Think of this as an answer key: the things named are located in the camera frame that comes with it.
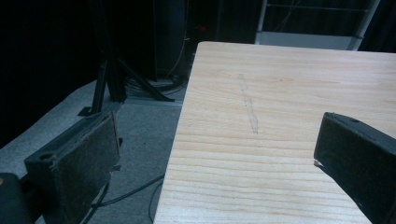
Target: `dark wall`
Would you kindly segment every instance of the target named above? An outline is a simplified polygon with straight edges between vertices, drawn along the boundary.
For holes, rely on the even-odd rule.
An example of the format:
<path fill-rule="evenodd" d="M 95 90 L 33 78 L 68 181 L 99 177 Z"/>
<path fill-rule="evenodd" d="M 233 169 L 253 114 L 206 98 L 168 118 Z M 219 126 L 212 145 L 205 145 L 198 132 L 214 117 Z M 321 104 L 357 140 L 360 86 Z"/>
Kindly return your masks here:
<path fill-rule="evenodd" d="M 2 147 L 96 79 L 99 53 L 87 1 L 3 1 L 0 16 Z"/>

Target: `light wood tabletop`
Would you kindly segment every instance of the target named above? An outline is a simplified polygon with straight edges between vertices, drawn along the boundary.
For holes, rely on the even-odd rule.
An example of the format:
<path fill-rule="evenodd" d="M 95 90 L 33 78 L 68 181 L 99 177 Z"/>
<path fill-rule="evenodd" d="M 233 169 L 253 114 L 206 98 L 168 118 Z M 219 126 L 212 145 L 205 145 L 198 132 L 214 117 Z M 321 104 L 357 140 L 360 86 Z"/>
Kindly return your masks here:
<path fill-rule="evenodd" d="M 325 112 L 396 137 L 396 55 L 200 43 L 155 223 L 369 223 L 314 166 Z"/>

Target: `gray carpet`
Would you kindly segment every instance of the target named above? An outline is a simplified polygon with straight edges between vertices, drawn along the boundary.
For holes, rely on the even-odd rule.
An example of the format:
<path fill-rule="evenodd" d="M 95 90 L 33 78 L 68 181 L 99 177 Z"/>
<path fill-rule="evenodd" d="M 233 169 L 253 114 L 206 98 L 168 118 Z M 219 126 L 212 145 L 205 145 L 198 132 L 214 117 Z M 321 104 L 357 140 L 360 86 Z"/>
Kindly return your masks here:
<path fill-rule="evenodd" d="M 94 83 L 91 83 L 73 92 L 28 131 L 3 147 L 0 150 L 0 172 L 11 172 L 19 177 L 25 175 L 23 160 L 79 121 L 81 117 L 77 113 L 91 105 L 93 90 Z M 185 89 L 170 97 L 182 101 L 184 92 Z M 107 94 L 104 108 L 108 105 Z M 174 105 L 177 104 L 156 105 L 152 101 L 133 98 L 120 106 L 117 120 L 119 136 L 123 138 L 121 170 L 113 174 L 104 202 L 165 173 L 181 110 L 180 106 Z M 90 223 L 151 223 L 149 201 L 159 183 L 161 181 L 123 201 L 99 208 Z M 153 200 L 153 216 L 160 192 L 161 188 Z"/>

